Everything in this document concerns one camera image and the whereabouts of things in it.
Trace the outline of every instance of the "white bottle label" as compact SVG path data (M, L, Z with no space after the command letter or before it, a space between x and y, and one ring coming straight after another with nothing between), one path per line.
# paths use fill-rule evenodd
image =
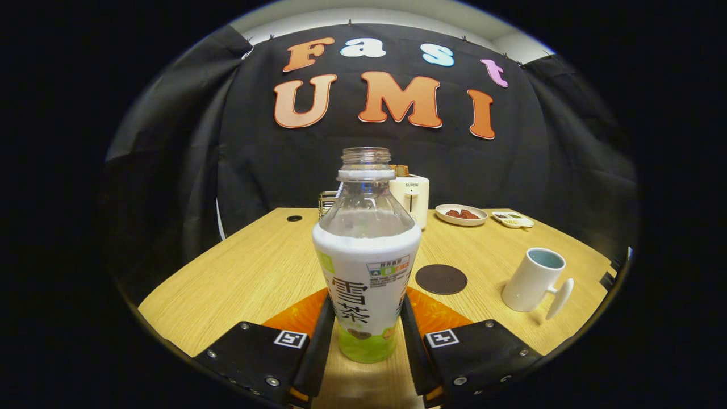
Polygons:
M393 335L421 236L417 227L375 239L335 236L318 225L313 229L338 322L351 335Z

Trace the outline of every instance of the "brown coaster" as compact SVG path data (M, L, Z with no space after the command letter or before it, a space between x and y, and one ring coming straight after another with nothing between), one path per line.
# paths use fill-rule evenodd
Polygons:
M424 266L416 275L417 284L435 294L457 294L467 287L465 273L445 264Z

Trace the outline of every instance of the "wooden table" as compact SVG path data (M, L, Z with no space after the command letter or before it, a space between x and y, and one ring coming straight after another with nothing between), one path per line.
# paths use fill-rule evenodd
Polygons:
M427 228L414 262L414 274L429 264L462 270L467 287L453 295L424 291L412 274L409 285L474 322L496 319L540 354L547 354L575 334L606 295L599 283L605 271L614 276L606 257L552 227L535 221L531 229L509 229L490 218L476 227L455 226L429 210ZM290 222L290 215L301 221ZM326 286L313 249L311 231L317 209L279 208L200 255L159 285L139 310L161 336L196 356L240 321L261 324L291 304ZM545 314L553 297L534 311L506 307L500 298L525 251L546 247L567 262L556 283L569 277L575 287L553 319ZM423 408L414 391L403 333L398 326L395 354L384 362L361 364L345 358L332 333L318 408Z

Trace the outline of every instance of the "black curtain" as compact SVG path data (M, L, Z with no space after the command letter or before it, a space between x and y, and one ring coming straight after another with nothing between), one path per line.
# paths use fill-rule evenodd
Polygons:
M314 64L282 71L289 47L324 37L336 42ZM387 54L341 55L345 42L357 38L382 41ZM424 43L448 47L454 65L426 62ZM508 86L495 84L480 59L501 67ZM415 76L439 81L442 126L418 127L390 115L383 123L358 120L366 71L388 72L401 88ZM295 108L305 112L313 101L308 82L321 74L337 75L326 115L309 127L278 125L273 88L303 81ZM470 133L467 90L493 98L494 139ZM624 135L560 58L523 68L461 39L383 24L314 28L253 48L225 26L152 81L108 151L100 219L121 288L138 305L217 244L218 205L227 236L276 207L315 207L318 192L336 189L341 150L350 146L387 147L394 163L429 178L430 207L513 208L610 258L633 245L635 178Z

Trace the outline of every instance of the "mug handle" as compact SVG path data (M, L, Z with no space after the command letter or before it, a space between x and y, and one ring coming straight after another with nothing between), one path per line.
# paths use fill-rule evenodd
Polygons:
M547 289L549 293L555 294L555 300L553 300L553 303L550 304L550 309L548 310L545 319L555 317L563 306L566 305L566 301L568 300L568 297L571 296L571 291L573 291L574 284L575 281L572 278L569 278L563 283L560 290L556 290L552 285Z

